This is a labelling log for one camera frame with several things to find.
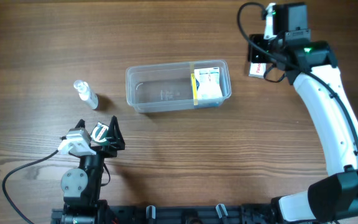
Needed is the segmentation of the white red Panadol box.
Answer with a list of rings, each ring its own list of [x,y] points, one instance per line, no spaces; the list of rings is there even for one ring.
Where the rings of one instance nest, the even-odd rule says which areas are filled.
[[[249,76],[254,78],[264,79],[265,71],[266,71],[265,63],[251,63],[249,69]]]

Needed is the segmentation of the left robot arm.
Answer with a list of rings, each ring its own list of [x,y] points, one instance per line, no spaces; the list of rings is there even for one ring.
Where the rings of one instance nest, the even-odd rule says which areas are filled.
[[[118,151],[125,149],[116,116],[111,118],[106,140],[106,145],[92,146],[92,138],[82,119],[62,137],[58,151],[75,156],[80,162],[77,168],[68,170],[62,176],[64,206],[62,210],[52,212],[52,223],[119,223],[107,201],[99,198],[104,186],[103,172],[108,171],[104,160],[116,157]]]

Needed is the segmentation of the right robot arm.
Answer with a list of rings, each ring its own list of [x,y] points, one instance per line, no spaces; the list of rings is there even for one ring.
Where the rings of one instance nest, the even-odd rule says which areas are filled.
[[[277,223],[336,222],[358,217],[358,121],[344,91],[333,50],[311,40],[307,6],[262,8],[263,34],[247,36],[248,60],[283,72],[304,104],[324,151],[327,177],[304,192],[272,200]]]

